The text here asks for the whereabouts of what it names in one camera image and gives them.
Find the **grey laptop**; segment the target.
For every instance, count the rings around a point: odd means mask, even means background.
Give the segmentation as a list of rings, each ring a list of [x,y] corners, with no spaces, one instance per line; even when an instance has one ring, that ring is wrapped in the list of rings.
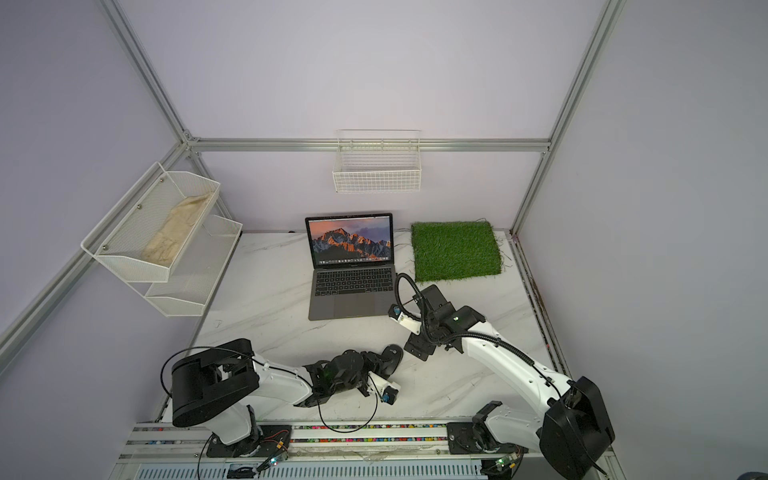
[[[382,316],[395,303],[393,215],[305,219],[313,268],[308,319]]]

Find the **black wireless mouse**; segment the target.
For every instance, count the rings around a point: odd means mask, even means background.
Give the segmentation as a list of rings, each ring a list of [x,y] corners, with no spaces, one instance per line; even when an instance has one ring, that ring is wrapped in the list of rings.
[[[400,365],[403,354],[404,351],[399,345],[388,345],[380,354],[378,375],[385,379],[390,378]]]

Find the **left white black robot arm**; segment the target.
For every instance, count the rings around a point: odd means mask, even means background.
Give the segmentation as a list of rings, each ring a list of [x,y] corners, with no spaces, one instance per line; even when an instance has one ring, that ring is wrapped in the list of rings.
[[[331,360],[285,367],[258,359],[245,338],[189,351],[189,356],[164,364],[170,369],[171,381],[164,388],[172,425],[203,426],[227,446],[254,438],[256,420],[270,403],[318,408],[337,394],[357,390],[393,404],[399,387],[390,377],[404,354],[391,344],[380,353],[346,350]]]

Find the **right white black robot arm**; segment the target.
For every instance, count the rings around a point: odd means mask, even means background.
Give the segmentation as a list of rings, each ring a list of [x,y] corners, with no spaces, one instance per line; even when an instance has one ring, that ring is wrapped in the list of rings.
[[[477,310],[454,308],[435,285],[415,289],[412,299],[417,313],[408,311],[401,299],[390,309],[391,318],[411,332],[407,352],[427,360],[439,348],[455,350],[492,371],[528,406],[519,411],[491,400],[471,420],[448,423],[452,454],[495,455],[485,473],[497,479],[513,478],[529,451],[541,453],[565,479],[606,472],[599,461],[615,431],[593,381],[574,380],[536,361]]]

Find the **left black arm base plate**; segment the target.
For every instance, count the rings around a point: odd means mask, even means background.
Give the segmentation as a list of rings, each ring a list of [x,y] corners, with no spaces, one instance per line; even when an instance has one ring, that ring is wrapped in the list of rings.
[[[224,445],[213,435],[206,447],[206,458],[272,458],[290,446],[290,425],[257,425],[255,433],[232,445]]]

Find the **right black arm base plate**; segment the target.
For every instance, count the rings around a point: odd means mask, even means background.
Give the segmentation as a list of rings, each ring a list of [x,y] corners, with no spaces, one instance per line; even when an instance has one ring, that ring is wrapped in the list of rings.
[[[496,440],[490,430],[479,423],[449,422],[446,425],[448,449],[458,454],[527,454],[529,449]]]

